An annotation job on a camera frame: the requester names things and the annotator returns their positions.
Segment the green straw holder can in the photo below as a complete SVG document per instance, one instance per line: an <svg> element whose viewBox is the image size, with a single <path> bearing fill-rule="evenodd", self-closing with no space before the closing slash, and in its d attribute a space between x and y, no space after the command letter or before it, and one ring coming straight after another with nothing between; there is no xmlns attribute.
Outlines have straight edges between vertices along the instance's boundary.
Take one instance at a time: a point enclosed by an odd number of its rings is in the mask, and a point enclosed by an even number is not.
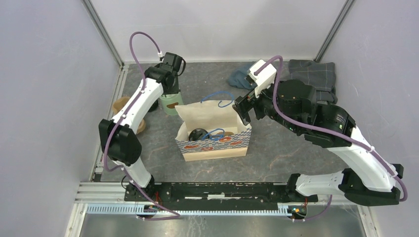
<svg viewBox="0 0 419 237"><path fill-rule="evenodd" d="M181 93L177 94L166 94L160 96L160 103L163 108L163 111L170 116L178 115L175 106L183 105L183 100Z"/></svg>

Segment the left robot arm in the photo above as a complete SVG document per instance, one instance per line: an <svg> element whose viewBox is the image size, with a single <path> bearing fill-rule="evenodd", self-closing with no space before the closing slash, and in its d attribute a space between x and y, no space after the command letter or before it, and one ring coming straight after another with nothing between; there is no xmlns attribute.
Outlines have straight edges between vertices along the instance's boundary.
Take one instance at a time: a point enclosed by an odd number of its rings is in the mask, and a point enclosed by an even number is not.
<svg viewBox="0 0 419 237"><path fill-rule="evenodd" d="M102 119L98 125L104 169L110 159L115 169L125 172L136 194L143 201L155 196L153 176L146 170L140 156L142 146L136 137L140 123L162 95L175 95L180 92L178 77L186 67L185 60L174 53L167 52L162 61L146 69L133 96L111 119Z"/></svg>

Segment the blue cloth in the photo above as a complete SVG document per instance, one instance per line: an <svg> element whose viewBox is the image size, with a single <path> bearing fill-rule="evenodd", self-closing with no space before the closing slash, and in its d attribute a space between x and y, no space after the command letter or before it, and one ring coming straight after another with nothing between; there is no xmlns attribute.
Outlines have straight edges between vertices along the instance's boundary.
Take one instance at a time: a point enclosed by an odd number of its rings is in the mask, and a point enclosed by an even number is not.
<svg viewBox="0 0 419 237"><path fill-rule="evenodd" d="M243 66L237 68L227 79L227 83L238 89L247 89L253 90L256 87L256 84L250 84L246 77L248 76L249 68L254 64L254 62L249 62Z"/></svg>

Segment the paper takeout bag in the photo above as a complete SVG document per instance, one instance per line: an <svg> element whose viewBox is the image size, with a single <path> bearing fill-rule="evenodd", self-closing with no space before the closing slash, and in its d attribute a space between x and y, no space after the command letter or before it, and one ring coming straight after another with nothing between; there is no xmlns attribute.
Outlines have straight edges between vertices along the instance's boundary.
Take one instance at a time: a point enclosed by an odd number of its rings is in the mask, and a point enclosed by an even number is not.
<svg viewBox="0 0 419 237"><path fill-rule="evenodd" d="M229 99L211 100L211 96L208 95L197 103L175 106L183 121L175 141L185 161L246 156L251 139L251 125L243 124L232 108L234 103L232 93L218 91L212 93L212 96L219 94L226 94ZM209 133L209 138L189 141L190 132L196 128L205 129ZM214 137L222 131L230 131L234 135L222 139Z"/></svg>

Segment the grey plaid cloth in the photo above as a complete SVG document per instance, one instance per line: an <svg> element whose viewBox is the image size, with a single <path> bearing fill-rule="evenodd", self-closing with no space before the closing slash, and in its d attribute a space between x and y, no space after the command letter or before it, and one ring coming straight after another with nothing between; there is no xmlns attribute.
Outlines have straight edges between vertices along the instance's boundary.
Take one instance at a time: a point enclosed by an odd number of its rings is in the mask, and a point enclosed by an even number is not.
<svg viewBox="0 0 419 237"><path fill-rule="evenodd" d="M281 81L297 79L316 88L317 101L336 104L336 68L334 62L317 63L311 60L290 60L289 74Z"/></svg>

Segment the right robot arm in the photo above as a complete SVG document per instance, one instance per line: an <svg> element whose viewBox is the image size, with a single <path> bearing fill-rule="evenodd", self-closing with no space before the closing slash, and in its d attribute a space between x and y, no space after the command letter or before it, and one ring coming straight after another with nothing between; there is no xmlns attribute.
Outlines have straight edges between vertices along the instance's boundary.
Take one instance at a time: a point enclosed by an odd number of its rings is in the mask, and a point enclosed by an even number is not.
<svg viewBox="0 0 419 237"><path fill-rule="evenodd" d="M316 101L316 89L292 79L238 97L233 103L244 124L249 111L257 119L269 117L306 141L341 158L347 168L323 175L293 174L286 197L299 201L312 195L342 195L363 206L397 205L407 199L404 168L384 161L363 137L355 120L336 105Z"/></svg>

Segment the black plastic cup lid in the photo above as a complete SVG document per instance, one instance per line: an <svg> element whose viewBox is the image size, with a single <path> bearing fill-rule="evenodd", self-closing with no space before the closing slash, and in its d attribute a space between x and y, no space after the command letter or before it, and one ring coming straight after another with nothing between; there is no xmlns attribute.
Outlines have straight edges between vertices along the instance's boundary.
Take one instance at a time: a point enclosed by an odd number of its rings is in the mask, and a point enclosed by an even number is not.
<svg viewBox="0 0 419 237"><path fill-rule="evenodd" d="M189 141L200 141L209 138L209 133L202 128L196 128L192 130L188 136Z"/></svg>

